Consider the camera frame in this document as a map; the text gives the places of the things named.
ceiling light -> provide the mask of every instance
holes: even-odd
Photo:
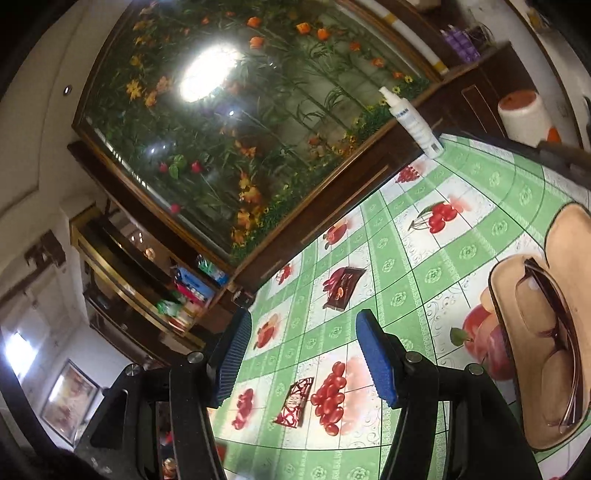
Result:
[[[229,45],[214,45],[201,52],[189,65],[181,82],[181,96],[186,102],[196,102],[222,85],[228,74],[242,58]]]

eyeglasses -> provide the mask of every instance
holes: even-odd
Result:
[[[577,425],[583,415],[581,353],[574,321],[556,280],[533,258],[524,261],[525,274],[515,297],[527,329],[547,349],[542,370],[542,412],[560,433]]]

gold trim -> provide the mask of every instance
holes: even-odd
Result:
[[[388,14],[384,17],[384,21],[390,25],[392,25],[396,20],[398,20],[398,17],[392,12],[388,12]]]

bottle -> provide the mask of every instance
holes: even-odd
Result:
[[[443,147],[416,108],[408,100],[400,98],[386,87],[381,87],[379,91],[388,102],[392,116],[414,138],[414,141],[423,149],[425,155],[429,158],[439,157],[443,153]]]

glass panel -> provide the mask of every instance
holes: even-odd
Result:
[[[333,1],[153,2],[124,15],[83,118],[132,181],[238,264],[391,119],[382,85],[427,87],[371,22]]]

